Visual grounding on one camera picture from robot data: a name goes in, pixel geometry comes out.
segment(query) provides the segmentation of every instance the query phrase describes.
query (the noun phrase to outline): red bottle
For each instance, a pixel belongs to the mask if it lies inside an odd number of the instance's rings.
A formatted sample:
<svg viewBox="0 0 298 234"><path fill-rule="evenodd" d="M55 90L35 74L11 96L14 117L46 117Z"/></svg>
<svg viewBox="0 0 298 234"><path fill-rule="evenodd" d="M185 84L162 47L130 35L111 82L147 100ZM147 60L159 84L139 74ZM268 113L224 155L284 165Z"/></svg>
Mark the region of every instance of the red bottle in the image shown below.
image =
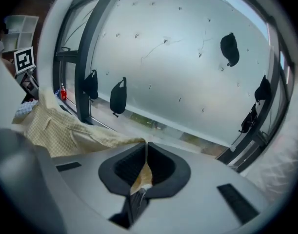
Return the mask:
<svg viewBox="0 0 298 234"><path fill-rule="evenodd" d="M61 99L66 100L66 90L63 86L63 83L61 84Z"/></svg>

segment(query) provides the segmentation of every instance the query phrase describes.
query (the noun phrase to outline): black rectangle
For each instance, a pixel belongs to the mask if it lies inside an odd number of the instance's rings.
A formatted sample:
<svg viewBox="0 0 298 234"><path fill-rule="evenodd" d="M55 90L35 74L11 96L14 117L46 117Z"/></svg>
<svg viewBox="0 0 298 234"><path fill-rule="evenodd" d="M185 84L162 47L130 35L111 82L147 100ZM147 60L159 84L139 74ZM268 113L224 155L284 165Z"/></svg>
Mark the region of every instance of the black rectangle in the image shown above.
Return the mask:
<svg viewBox="0 0 298 234"><path fill-rule="evenodd" d="M258 215L258 211L231 184L217 186L217 189L242 224Z"/></svg>
<svg viewBox="0 0 298 234"><path fill-rule="evenodd" d="M78 162L72 162L72 163L56 166L56 168L59 172L63 172L63 171L77 168L79 166L81 166L81 164L79 164Z"/></svg>

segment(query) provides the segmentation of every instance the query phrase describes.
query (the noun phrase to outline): yellow cloth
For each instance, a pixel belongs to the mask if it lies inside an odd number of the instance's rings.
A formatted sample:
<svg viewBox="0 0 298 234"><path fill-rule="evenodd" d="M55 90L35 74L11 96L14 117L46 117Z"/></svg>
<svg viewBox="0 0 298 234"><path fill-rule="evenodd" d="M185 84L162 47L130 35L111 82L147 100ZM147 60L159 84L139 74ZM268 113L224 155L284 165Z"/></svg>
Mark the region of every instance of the yellow cloth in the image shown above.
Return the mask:
<svg viewBox="0 0 298 234"><path fill-rule="evenodd" d="M39 103L29 119L24 135L34 145L48 149L51 157L84 154L145 142L104 127L82 123L62 110L51 89L39 89Z"/></svg>

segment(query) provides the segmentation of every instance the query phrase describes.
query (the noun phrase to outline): black object hanging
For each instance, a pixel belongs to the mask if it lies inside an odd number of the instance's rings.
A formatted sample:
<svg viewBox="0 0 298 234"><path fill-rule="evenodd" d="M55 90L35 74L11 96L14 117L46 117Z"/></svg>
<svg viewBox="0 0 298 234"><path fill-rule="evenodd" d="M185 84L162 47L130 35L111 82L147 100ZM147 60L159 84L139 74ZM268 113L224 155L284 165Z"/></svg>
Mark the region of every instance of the black object hanging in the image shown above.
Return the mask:
<svg viewBox="0 0 298 234"><path fill-rule="evenodd" d="M113 111L113 114L118 117L117 114L121 114L125 111L126 101L127 101L127 86L126 86L126 77L123 77L123 80L111 91L110 97L110 108Z"/></svg>
<svg viewBox="0 0 298 234"><path fill-rule="evenodd" d="M98 76L96 70L92 70L82 85L83 91L91 98L98 98Z"/></svg>
<svg viewBox="0 0 298 234"><path fill-rule="evenodd" d="M227 64L228 66L233 67L238 63L240 54L238 52L237 41L233 33L230 33L221 39L220 49L223 56L229 61Z"/></svg>
<svg viewBox="0 0 298 234"><path fill-rule="evenodd" d="M242 122L241 127L242 130L239 130L240 133L247 133L248 130L255 124L257 118L257 112L256 112L256 104L252 107L250 113L247 115L245 120Z"/></svg>
<svg viewBox="0 0 298 234"><path fill-rule="evenodd" d="M261 80L260 86L255 91L255 100L260 105L260 100L269 100L271 99L271 86L269 80L266 79L266 76Z"/></svg>

